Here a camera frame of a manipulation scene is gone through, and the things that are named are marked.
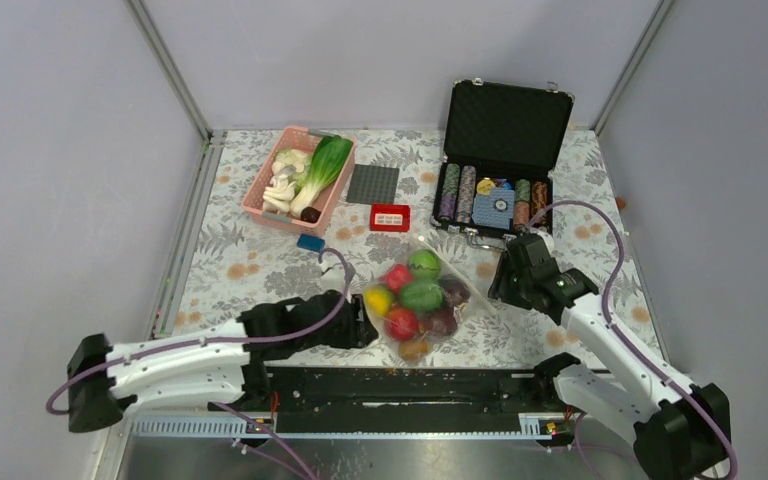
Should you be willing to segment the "clear zip top bag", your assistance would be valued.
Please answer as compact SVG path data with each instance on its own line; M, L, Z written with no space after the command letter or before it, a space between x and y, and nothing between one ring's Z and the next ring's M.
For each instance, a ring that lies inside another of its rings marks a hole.
M484 294L426 237L415 235L361 291L382 343L408 367L425 365L466 325L497 313Z

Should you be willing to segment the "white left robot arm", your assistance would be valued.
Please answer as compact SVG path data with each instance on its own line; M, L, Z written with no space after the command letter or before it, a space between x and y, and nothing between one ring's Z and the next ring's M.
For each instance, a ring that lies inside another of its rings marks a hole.
M256 411L272 388L265 365L314 347L361 349L379 334L361 296L329 290L262 303L180 337L113 344L83 338L67 365L71 433L115 425L141 409L237 402Z

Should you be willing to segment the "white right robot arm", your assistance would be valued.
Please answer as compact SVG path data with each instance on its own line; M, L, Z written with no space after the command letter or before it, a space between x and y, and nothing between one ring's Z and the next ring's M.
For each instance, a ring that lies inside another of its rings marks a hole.
M606 381L577 357L557 354L535 369L533 396L543 410L570 405L591 415L632 447L651 479L692 479L730 459L725 393L699 386L611 320L596 284L578 269L562 270L542 234L507 242L488 295L547 315L614 377Z

